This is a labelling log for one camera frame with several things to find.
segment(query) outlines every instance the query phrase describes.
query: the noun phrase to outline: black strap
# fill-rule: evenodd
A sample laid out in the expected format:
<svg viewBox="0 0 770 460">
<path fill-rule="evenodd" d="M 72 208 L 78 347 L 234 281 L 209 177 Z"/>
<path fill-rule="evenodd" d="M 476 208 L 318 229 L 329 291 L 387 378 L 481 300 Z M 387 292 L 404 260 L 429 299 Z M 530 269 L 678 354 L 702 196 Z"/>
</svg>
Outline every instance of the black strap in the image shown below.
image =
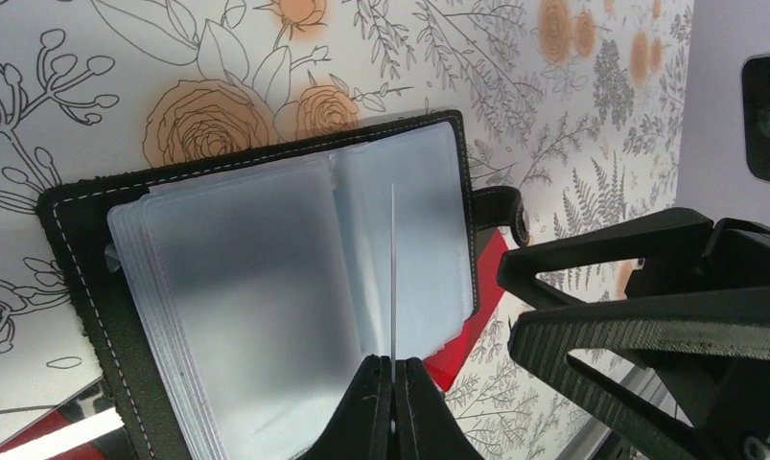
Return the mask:
<svg viewBox="0 0 770 460">
<path fill-rule="evenodd" d="M 528 246 L 528 229 L 523 221 L 523 197 L 514 187 L 499 185 L 475 190 L 472 223 L 477 232 L 508 226 L 520 247 Z"/>
</svg>

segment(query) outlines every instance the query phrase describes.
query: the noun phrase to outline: black leather cover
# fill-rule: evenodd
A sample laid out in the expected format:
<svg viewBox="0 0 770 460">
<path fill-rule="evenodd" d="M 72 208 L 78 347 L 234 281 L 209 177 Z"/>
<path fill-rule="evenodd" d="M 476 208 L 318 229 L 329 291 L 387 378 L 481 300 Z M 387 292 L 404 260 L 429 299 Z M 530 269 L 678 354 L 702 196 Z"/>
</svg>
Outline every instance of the black leather cover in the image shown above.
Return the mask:
<svg viewBox="0 0 770 460">
<path fill-rule="evenodd" d="M 117 410 L 125 422 L 134 452 L 123 458 L 190 458 L 175 414 L 153 361 L 122 270 L 105 265 L 112 239 L 106 216 L 113 206 L 138 199 L 157 184 L 248 168 L 284 158 L 370 142 L 433 124 L 449 123 L 455 132 L 470 262 L 476 280 L 475 232 L 512 223 L 512 234 L 524 245 L 527 232 L 519 214 L 520 193 L 492 188 L 473 193 L 460 112 L 444 111 L 383 125 L 363 127 L 305 141 L 251 149 L 164 168 L 81 181 L 46 191 L 37 215 L 71 291 L 71 300 L 94 346 Z M 473 296 L 478 310 L 478 290 Z"/>
</svg>

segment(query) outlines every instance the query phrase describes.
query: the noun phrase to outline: fern illustration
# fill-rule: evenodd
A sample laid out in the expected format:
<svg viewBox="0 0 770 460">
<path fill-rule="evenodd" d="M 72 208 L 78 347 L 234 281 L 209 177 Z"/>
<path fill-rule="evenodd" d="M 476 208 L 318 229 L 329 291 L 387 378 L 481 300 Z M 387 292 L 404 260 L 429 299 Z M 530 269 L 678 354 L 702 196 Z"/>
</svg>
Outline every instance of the fern illustration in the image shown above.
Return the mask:
<svg viewBox="0 0 770 460">
<path fill-rule="evenodd" d="M 469 354 L 469 360 L 478 364 L 486 361 L 492 362 L 503 349 L 503 328 L 506 323 L 493 316 L 483 329 L 483 333 L 475 342 L 472 353 Z"/>
<path fill-rule="evenodd" d="M 526 443 L 532 408 L 540 395 L 533 387 L 522 391 L 522 372 L 505 356 L 485 381 L 481 382 L 476 374 L 464 376 L 445 397 L 450 408 L 462 409 L 455 419 L 484 458 L 502 460 L 505 454 Z"/>
<path fill-rule="evenodd" d="M 572 193 L 563 191 L 563 213 L 554 213 L 553 226 L 557 239 L 564 239 L 616 225 L 627 219 L 627 202 L 624 197 L 625 169 L 614 152 L 610 171 L 595 160 L 596 186 L 592 187 L 577 171 L 572 171 Z M 580 266 L 569 270 L 544 273 L 541 279 L 557 288 L 587 288 L 592 276 L 603 274 L 606 265 Z"/>
<path fill-rule="evenodd" d="M 531 150 L 531 165 L 520 181 L 520 187 L 534 182 L 547 185 L 552 183 L 551 174 L 546 163 L 551 159 L 559 159 L 563 166 L 568 162 L 569 153 L 580 150 L 585 138 L 596 140 L 599 134 L 600 121 L 597 117 L 583 115 L 571 125 L 569 113 L 560 118 L 556 129 L 549 124 L 543 125 L 536 134 L 536 140 Z"/>
<path fill-rule="evenodd" d="M 511 173 L 517 162 L 498 168 L 492 166 L 493 157 L 492 147 L 480 139 L 476 139 L 474 144 L 466 145 L 466 158 L 469 161 L 469 173 L 473 184 L 480 185 L 482 182 L 486 186 L 514 185 Z"/>
<path fill-rule="evenodd" d="M 528 448 L 525 460 L 531 460 L 546 453 L 547 447 L 542 443 L 543 436 L 549 431 L 559 428 L 559 413 L 568 404 L 567 399 L 560 395 L 554 395 L 548 402 L 548 411 L 537 414 L 537 420 L 535 420 L 534 425 L 530 428 L 530 436 L 525 442 L 525 446 Z"/>
<path fill-rule="evenodd" d="M 594 106 L 599 118 L 605 122 L 611 116 L 616 129 L 621 129 L 633 115 L 633 98 L 636 93 L 627 79 L 627 70 L 618 65 L 618 45 L 614 40 L 602 40 L 602 48 L 596 57 L 594 72 Z"/>
<path fill-rule="evenodd" d="M 416 42 L 425 44 L 425 60 L 435 67 L 442 87 L 457 90 L 456 80 L 466 83 L 490 138 L 507 136 L 525 146 L 545 95 L 535 74 L 513 72 L 517 40 L 526 34 L 525 8 L 515 0 L 480 0 L 465 12 L 444 12 L 431 0 L 416 6 L 413 16 L 424 23 Z M 466 45 L 454 45 L 450 36 Z"/>
<path fill-rule="evenodd" d="M 630 126 L 622 151 L 633 155 L 652 154 L 659 146 L 659 141 L 665 143 L 668 140 L 665 131 L 665 123 L 660 116 L 645 113 L 638 126 Z"/>
<path fill-rule="evenodd" d="M 359 25 L 363 39 L 373 39 L 370 63 L 380 62 L 380 77 L 388 75 L 391 80 L 400 79 L 400 59 L 408 70 L 415 63 L 415 49 L 407 42 L 408 28 L 387 18 L 389 0 L 355 0 L 355 3 L 354 26 Z"/>
<path fill-rule="evenodd" d="M 689 33 L 692 29 L 692 8 L 687 6 L 684 14 L 676 14 L 669 33 L 678 40 L 679 43 L 689 43 Z"/>
<path fill-rule="evenodd" d="M 655 208 L 659 197 L 661 196 L 662 188 L 663 186 L 661 182 L 654 181 L 653 186 L 650 189 L 650 196 L 647 199 L 639 198 L 639 200 L 630 203 L 627 216 L 630 219 L 637 219 L 650 214 L 650 212 Z"/>
<path fill-rule="evenodd" d="M 564 409 L 565 412 L 567 412 L 567 418 L 565 427 L 560 430 L 559 433 L 557 433 L 556 437 L 554 438 L 557 441 L 557 445 L 560 447 L 564 447 L 566 443 L 573 440 L 576 435 L 579 433 L 579 430 L 582 429 L 586 423 L 588 423 L 588 420 L 591 419 L 591 414 L 588 412 L 585 412 L 584 409 L 579 407 L 578 405 L 569 402 L 566 404 L 567 408 Z"/>
</svg>

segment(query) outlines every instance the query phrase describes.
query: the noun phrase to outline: white stitching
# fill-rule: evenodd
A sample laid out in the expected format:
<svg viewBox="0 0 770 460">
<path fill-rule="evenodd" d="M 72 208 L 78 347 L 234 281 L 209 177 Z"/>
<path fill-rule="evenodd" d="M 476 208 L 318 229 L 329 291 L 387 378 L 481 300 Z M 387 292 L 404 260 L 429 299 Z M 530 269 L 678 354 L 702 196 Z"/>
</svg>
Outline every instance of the white stitching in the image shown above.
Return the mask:
<svg viewBox="0 0 770 460">
<path fill-rule="evenodd" d="M 88 284 L 85 283 L 85 277 L 82 275 L 82 270 L 80 270 L 80 264 L 77 262 L 77 257 L 74 255 L 74 251 L 71 250 L 71 244 L 69 244 L 68 239 L 65 236 L 65 232 L 62 230 L 62 224 L 59 222 L 59 218 L 57 216 L 58 204 L 59 203 L 55 203 L 54 206 L 52 206 L 52 215 L 54 215 L 55 222 L 57 223 L 59 232 L 62 235 L 62 240 L 65 242 L 65 247 L 68 249 L 68 253 L 71 255 L 71 260 L 74 262 L 74 268 L 77 269 L 77 274 L 80 275 L 80 282 L 82 283 L 82 287 L 85 289 L 85 295 L 88 296 L 88 302 L 90 302 L 91 308 L 94 309 L 94 315 L 97 317 L 97 322 L 100 324 L 100 328 L 103 330 L 105 343 L 107 344 L 107 348 L 110 350 L 110 354 L 113 357 L 113 363 L 116 365 L 116 370 L 119 372 L 119 378 L 122 380 L 122 385 L 125 386 L 125 392 L 128 393 L 130 406 L 133 408 L 133 413 L 136 415 L 136 421 L 139 423 L 139 428 L 142 430 L 142 436 L 145 437 L 145 442 L 148 444 L 148 452 L 151 454 L 151 458 L 154 459 L 155 453 L 153 452 L 151 440 L 148 439 L 148 433 L 145 431 L 144 425 L 142 425 L 142 417 L 139 415 L 139 409 L 136 407 L 136 402 L 133 400 L 133 396 L 130 394 L 130 387 L 128 387 L 128 383 L 125 381 L 125 374 L 122 372 L 122 366 L 119 364 L 119 358 L 116 357 L 116 352 L 114 352 L 113 345 L 110 343 L 110 337 L 108 337 L 107 329 L 105 328 L 103 320 L 100 317 L 100 311 L 97 310 L 94 299 L 91 297 L 91 291 L 88 289 Z"/>
<path fill-rule="evenodd" d="M 400 126 L 400 127 L 395 127 L 395 128 L 392 128 L 392 129 L 386 129 L 384 131 L 377 131 L 374 134 L 387 134 L 387 133 L 393 132 L 393 131 L 404 131 L 404 130 L 411 129 L 411 128 L 424 127 L 424 126 L 435 124 L 435 123 L 438 123 L 438 122 L 451 122 L 452 125 L 457 128 L 457 131 L 458 131 L 458 139 L 457 140 L 459 142 L 461 142 L 461 143 L 464 142 L 464 139 L 463 139 L 463 125 L 458 123 L 458 120 L 457 120 L 456 117 L 436 118 L 436 119 L 433 119 L 433 120 L 429 120 L 427 122 L 416 123 L 414 125 Z M 128 400 L 130 401 L 130 406 L 133 409 L 133 413 L 136 415 L 136 421 L 138 422 L 139 429 L 141 429 L 142 435 L 145 438 L 145 442 L 148 445 L 148 452 L 150 453 L 152 459 L 155 459 L 156 457 L 155 457 L 155 453 L 153 452 L 153 449 L 152 449 L 151 441 L 148 438 L 148 433 L 145 430 L 144 425 L 142 425 L 142 417 L 139 415 L 139 409 L 138 409 L 138 407 L 136 407 L 136 401 L 133 400 L 133 397 L 130 394 L 130 387 L 128 387 L 128 383 L 125 381 L 125 374 L 123 374 L 123 372 L 122 372 L 122 366 L 119 364 L 119 359 L 116 357 L 116 352 L 114 352 L 114 350 L 113 350 L 113 344 L 110 343 L 110 338 L 108 337 L 107 329 L 105 328 L 105 324 L 103 324 L 102 318 L 100 316 L 100 312 L 99 312 L 99 310 L 97 310 L 97 306 L 94 303 L 94 299 L 91 297 L 91 291 L 88 288 L 88 284 L 85 282 L 84 275 L 82 275 L 82 271 L 80 270 L 80 264 L 77 262 L 77 258 L 74 255 L 74 251 L 72 251 L 72 249 L 71 249 L 71 244 L 69 244 L 68 238 L 65 236 L 65 232 L 62 229 L 62 224 L 60 224 L 60 222 L 59 222 L 59 217 L 58 217 L 58 213 L 57 213 L 58 206 L 61 203 L 67 203 L 69 201 L 74 201 L 75 199 L 76 200 L 80 200 L 80 199 L 85 199 L 85 198 L 89 198 L 89 197 L 92 197 L 92 196 L 100 196 L 100 195 L 105 195 L 105 194 L 109 194 L 109 193 L 121 192 L 123 190 L 129 190 L 131 188 L 136 188 L 136 187 L 144 187 L 144 186 L 147 186 L 147 185 L 161 184 L 161 183 L 164 183 L 164 182 L 171 182 L 171 181 L 174 181 L 176 179 L 184 179 L 184 178 L 187 178 L 187 177 L 203 175 L 203 174 L 207 174 L 207 173 L 210 173 L 210 172 L 219 171 L 219 170 L 222 170 L 222 169 L 233 168 L 233 167 L 238 167 L 238 166 L 251 165 L 253 163 L 257 163 L 257 162 L 260 162 L 260 161 L 263 161 L 263 160 L 266 160 L 266 159 L 277 158 L 277 157 L 282 156 L 282 155 L 284 155 L 286 153 L 295 153 L 295 152 L 302 151 L 302 150 L 317 150 L 317 149 L 319 149 L 321 147 L 328 147 L 328 146 L 332 146 L 332 145 L 339 144 L 339 143 L 344 143 L 344 142 L 348 142 L 348 141 L 354 141 L 354 140 L 357 140 L 357 139 L 367 138 L 367 137 L 370 137 L 370 136 L 371 136 L 370 133 L 368 133 L 368 134 L 360 134 L 358 136 L 349 137 L 349 138 L 345 138 L 345 139 L 337 139 L 336 141 L 324 142 L 322 144 L 317 144 L 317 145 L 314 145 L 314 146 L 306 146 L 306 147 L 301 147 L 299 149 L 279 151 L 279 152 L 274 153 L 274 154 L 264 155 L 264 156 L 260 156 L 260 157 L 257 157 L 257 158 L 252 158 L 250 160 L 241 161 L 241 162 L 237 162 L 237 163 L 232 163 L 232 164 L 228 164 L 228 165 L 221 165 L 221 166 L 217 166 L 217 167 L 210 168 L 210 169 L 207 169 L 207 170 L 187 172 L 185 174 L 174 175 L 174 176 L 167 177 L 167 178 L 149 180 L 149 181 L 141 183 L 141 184 L 126 185 L 126 186 L 119 187 L 119 188 L 116 188 L 116 189 L 108 189 L 108 190 L 102 190 L 102 191 L 99 191 L 99 192 L 94 192 L 94 193 L 86 194 L 86 195 L 67 197 L 67 198 L 65 198 L 65 199 L 63 199 L 61 201 L 56 202 L 52 206 L 52 215 L 54 216 L 55 222 L 57 223 L 57 227 L 59 229 L 60 235 L 62 236 L 62 241 L 65 243 L 65 247 L 68 250 L 68 253 L 71 255 L 71 260 L 74 263 L 74 268 L 77 270 L 77 274 L 80 276 L 80 282 L 82 283 L 82 287 L 85 290 L 85 295 L 88 297 L 88 303 L 91 305 L 91 308 L 94 310 L 94 315 L 96 316 L 97 322 L 99 323 L 100 328 L 103 331 L 103 335 L 105 336 L 105 343 L 107 344 L 108 350 L 110 350 L 110 354 L 113 357 L 113 363 L 116 365 L 116 369 L 117 369 L 117 371 L 119 373 L 119 378 L 122 380 L 122 385 L 125 387 L 125 392 L 128 394 Z M 459 158 L 458 163 L 459 163 L 460 168 L 461 168 L 462 171 L 468 171 L 468 169 L 466 168 L 467 165 L 464 162 L 464 158 L 463 157 Z M 474 223 L 472 222 L 472 184 L 471 184 L 471 179 L 469 177 L 467 177 L 467 179 L 470 180 L 470 183 L 466 184 L 466 187 L 464 188 L 464 190 L 466 191 L 466 198 L 467 198 L 467 219 L 469 221 L 470 226 L 473 226 Z M 475 302 L 474 305 L 477 306 L 478 305 L 478 277 L 477 277 L 476 271 L 475 271 L 476 265 L 475 265 L 475 234 L 474 233 L 472 235 L 470 235 L 470 237 L 469 237 L 469 253 L 470 253 L 470 257 L 469 257 L 470 270 L 471 270 L 471 273 L 472 273 L 472 282 L 473 282 L 473 288 L 472 288 L 473 301 Z"/>
</svg>

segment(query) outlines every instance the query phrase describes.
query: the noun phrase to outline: white wall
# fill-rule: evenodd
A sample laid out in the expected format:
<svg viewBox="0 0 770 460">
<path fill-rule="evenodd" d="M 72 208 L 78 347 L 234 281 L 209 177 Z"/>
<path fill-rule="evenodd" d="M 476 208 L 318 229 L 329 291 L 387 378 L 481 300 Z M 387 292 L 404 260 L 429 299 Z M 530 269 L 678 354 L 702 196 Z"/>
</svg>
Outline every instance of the white wall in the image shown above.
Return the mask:
<svg viewBox="0 0 770 460">
<path fill-rule="evenodd" d="M 695 0 L 676 205 L 770 226 L 770 184 L 746 166 L 740 67 L 770 51 L 770 0 Z"/>
</svg>

